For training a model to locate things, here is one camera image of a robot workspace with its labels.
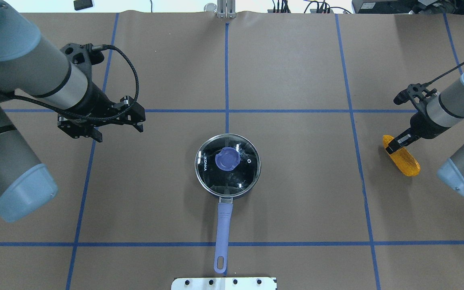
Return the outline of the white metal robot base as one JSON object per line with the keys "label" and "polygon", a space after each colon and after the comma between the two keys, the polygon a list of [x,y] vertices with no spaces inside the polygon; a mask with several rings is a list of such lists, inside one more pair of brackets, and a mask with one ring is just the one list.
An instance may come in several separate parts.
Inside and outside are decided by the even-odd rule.
{"label": "white metal robot base", "polygon": [[176,278],[172,290],[277,290],[271,277]]}

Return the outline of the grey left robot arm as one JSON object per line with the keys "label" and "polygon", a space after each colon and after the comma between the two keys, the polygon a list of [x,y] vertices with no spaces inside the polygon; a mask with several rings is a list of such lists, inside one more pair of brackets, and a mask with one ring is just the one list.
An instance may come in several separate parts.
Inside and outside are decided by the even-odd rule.
{"label": "grey left robot arm", "polygon": [[[116,52],[134,75],[135,92],[111,101],[93,81],[104,52]],[[139,78],[131,60],[111,44],[68,43],[62,48],[37,25],[0,0],[0,218],[16,222],[50,202],[59,187],[44,162],[8,116],[7,103],[25,102],[57,114],[72,139],[102,142],[99,127],[129,125],[143,131]]]}

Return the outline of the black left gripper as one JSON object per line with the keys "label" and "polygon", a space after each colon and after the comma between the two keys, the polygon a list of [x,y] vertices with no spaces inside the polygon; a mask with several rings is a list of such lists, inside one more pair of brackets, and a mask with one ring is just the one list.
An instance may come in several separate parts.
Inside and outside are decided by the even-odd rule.
{"label": "black left gripper", "polygon": [[89,94],[80,104],[76,105],[74,114],[92,118],[111,118],[110,120],[86,120],[82,118],[65,117],[58,115],[58,128],[68,136],[77,139],[80,137],[92,138],[101,143],[103,136],[97,129],[108,124],[130,125],[138,132],[144,132],[144,107],[138,102],[132,105],[134,98],[126,95],[118,103],[110,101],[105,93],[94,83],[89,87]]}

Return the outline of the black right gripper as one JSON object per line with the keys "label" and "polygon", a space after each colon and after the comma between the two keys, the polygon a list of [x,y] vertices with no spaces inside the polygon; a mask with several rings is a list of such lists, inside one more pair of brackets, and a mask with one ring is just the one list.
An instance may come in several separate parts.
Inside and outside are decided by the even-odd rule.
{"label": "black right gripper", "polygon": [[410,127],[405,132],[402,132],[392,139],[385,147],[388,154],[394,154],[398,150],[407,147],[408,140],[416,139],[434,139],[445,132],[445,127],[436,124],[429,116],[422,113],[415,113],[410,118]]}

